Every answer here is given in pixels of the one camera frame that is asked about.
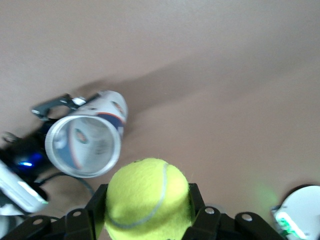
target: can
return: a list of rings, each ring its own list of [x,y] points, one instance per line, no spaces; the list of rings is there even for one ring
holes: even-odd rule
[[[101,91],[94,100],[59,119],[45,137],[45,151],[62,172],[93,178],[117,163],[128,116],[124,97]]]

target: black mount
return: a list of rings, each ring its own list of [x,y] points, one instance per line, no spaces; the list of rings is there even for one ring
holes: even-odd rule
[[[100,185],[85,208],[57,221],[43,215],[29,217],[1,240],[97,240],[105,222],[107,189],[107,184]],[[241,212],[232,219],[205,206],[196,183],[189,183],[189,196],[195,218],[182,240],[284,240],[253,212]]]

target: white robot part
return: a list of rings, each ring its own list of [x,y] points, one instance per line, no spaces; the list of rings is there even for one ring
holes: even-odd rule
[[[320,238],[320,186],[311,185],[290,194],[273,216],[288,240]]]
[[[32,187],[13,173],[0,160],[0,190],[15,204],[28,213],[36,213],[46,207],[48,202]]]

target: yellow tennis ball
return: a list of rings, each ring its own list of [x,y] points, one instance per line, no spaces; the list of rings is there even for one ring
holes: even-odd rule
[[[191,219],[189,183],[162,159],[132,162],[108,184],[105,227],[113,240],[180,240]]]

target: green led light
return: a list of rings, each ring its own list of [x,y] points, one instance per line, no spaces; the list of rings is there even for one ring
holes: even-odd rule
[[[275,216],[276,221],[288,234],[293,234],[299,239],[307,239],[307,236],[303,231],[297,226],[297,224],[291,219],[291,217],[286,212],[279,212]]]

